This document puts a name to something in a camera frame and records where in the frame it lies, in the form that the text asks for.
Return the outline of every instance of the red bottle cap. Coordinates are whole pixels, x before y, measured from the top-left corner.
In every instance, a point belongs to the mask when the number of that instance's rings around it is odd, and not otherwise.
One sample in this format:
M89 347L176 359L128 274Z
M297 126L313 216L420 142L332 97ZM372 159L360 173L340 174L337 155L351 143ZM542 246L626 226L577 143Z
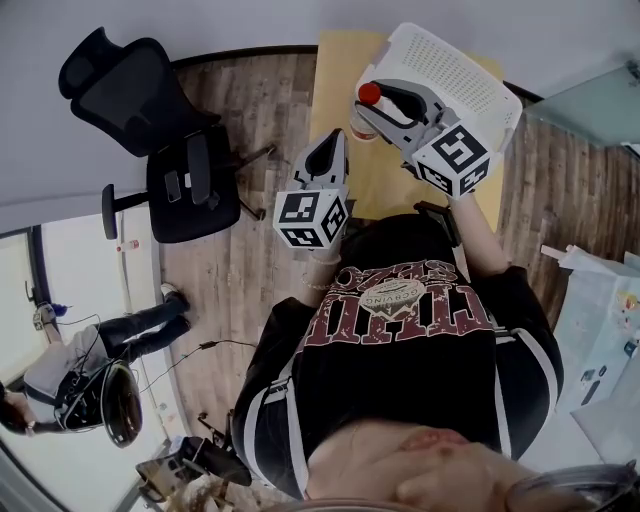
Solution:
M374 83L362 84L358 89L358 98L365 105L375 105L380 101L381 97L380 87Z

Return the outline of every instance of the glass panel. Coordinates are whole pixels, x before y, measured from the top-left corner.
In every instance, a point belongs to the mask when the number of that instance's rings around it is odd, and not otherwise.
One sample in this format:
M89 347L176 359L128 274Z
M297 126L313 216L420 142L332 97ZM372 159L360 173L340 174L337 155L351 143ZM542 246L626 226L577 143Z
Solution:
M31 289L27 237L0 240L0 381L11 382L44 352L47 339L33 327L35 306L25 291Z
M598 146L640 142L640 71L636 63L556 94L525 112Z

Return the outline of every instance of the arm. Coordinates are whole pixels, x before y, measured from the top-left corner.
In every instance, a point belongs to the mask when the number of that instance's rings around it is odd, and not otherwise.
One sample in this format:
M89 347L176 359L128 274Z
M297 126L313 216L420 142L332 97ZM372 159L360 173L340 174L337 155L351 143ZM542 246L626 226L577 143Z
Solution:
M449 204L472 275L488 277L507 270L507 257L475 197L467 194L457 201L450 200Z
M314 251L302 277L301 291L296 298L305 306L317 309L327 294L340 261L340 241L326 251Z

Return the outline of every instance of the hair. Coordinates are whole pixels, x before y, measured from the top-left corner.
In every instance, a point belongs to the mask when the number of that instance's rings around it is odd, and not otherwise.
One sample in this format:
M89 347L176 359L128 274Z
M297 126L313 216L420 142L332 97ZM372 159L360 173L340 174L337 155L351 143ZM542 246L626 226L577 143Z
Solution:
M0 424L9 432L14 434L25 435L27 433L27 422L22 413L14 406L7 402L7 391L2 382L0 382Z

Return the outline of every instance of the chair seat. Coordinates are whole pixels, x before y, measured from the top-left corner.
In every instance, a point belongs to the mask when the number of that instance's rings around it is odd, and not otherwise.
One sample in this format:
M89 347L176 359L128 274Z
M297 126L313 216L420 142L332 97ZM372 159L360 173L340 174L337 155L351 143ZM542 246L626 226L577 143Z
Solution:
M190 174L186 139L149 156L147 191L151 227L160 243L207 236L232 226L240 218L235 174L229 168L221 169L231 154L227 131L215 125L202 133L206 136L211 167L212 198L208 202L200 205L193 202L186 178Z

